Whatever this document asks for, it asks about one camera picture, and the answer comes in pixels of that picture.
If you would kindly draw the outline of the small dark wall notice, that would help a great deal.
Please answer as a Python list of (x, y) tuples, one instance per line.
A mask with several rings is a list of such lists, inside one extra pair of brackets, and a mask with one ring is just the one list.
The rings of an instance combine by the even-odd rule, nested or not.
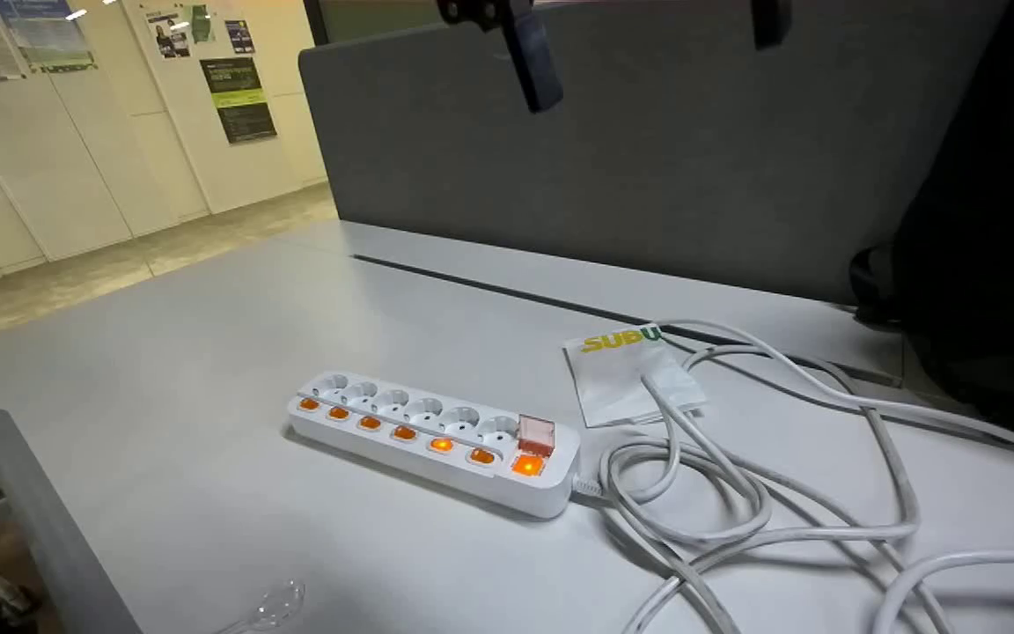
[(151, 40), (156, 40), (156, 49), (166, 57), (166, 61), (177, 61), (177, 57), (186, 57), (189, 52), (189, 25), (172, 13), (172, 9), (151, 9), (148, 13), (148, 27), (151, 27)]

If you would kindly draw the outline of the wall poster with photos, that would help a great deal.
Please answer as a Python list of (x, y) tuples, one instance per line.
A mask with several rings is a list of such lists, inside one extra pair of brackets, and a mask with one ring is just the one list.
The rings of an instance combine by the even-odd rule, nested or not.
[(75, 0), (0, 0), (0, 80), (90, 70), (82, 17)]

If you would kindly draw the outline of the white multi-socket power strip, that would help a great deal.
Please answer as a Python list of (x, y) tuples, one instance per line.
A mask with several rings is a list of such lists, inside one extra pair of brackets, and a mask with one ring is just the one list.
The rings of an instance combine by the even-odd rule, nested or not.
[(566, 421), (346, 369), (297, 388), (289, 433), (536, 522), (566, 511), (581, 457)]

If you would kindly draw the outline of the black office chair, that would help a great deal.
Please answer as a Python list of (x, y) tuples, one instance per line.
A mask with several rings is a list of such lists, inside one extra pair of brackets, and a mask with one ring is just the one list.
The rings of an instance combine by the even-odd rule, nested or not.
[(939, 391), (1014, 428), (1014, 0), (893, 241), (847, 278), (859, 324), (902, 332)]

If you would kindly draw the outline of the grey desk divider panel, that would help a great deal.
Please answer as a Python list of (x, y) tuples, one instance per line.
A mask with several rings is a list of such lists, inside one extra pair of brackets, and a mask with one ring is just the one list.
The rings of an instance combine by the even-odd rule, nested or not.
[(470, 25), (318, 44), (299, 73), (350, 222), (841, 298), (1006, 2), (791, 0), (770, 49), (745, 0), (550, 2), (546, 114)]

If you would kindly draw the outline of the green black wall poster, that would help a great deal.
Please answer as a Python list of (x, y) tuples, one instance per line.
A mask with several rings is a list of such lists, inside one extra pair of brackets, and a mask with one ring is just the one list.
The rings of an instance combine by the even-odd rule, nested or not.
[(272, 107), (251, 57), (204, 61), (201, 70), (229, 144), (276, 136)]

